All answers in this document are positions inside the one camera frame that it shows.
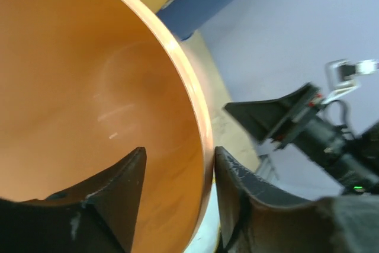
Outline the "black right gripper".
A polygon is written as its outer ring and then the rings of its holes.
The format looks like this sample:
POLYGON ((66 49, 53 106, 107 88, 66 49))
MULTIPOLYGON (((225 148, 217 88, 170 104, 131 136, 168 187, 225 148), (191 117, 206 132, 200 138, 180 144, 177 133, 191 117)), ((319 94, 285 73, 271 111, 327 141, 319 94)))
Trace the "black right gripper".
POLYGON ((320 88, 309 82, 276 99, 230 102, 224 110, 258 143, 271 139, 275 150, 293 144, 309 158, 339 158, 347 149, 347 123, 336 126, 321 118, 323 102, 320 88))

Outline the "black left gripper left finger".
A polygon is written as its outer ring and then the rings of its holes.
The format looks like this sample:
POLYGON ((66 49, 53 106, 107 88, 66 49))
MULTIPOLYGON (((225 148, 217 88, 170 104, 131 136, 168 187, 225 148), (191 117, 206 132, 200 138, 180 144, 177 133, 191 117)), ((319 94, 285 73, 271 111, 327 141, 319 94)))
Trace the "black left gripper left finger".
POLYGON ((146 169, 135 148, 44 200, 1 200, 1 252, 130 252, 146 169))

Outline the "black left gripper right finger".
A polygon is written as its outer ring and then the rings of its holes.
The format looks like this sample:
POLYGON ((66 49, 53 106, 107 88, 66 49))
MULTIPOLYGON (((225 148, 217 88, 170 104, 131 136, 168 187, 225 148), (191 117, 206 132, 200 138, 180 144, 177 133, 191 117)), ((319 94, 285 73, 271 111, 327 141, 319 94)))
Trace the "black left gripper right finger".
POLYGON ((378 197, 310 201, 255 175, 215 149, 218 252, 377 252, 378 197))

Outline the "orange plastic bin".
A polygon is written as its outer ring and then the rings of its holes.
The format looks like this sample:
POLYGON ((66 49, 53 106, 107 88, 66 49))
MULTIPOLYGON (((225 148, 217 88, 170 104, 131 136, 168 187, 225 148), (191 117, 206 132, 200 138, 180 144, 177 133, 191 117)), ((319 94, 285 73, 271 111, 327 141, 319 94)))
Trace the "orange plastic bin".
POLYGON ((1 0, 1 197, 45 198, 147 152, 133 252, 184 252, 213 176, 192 63, 139 0, 1 0))

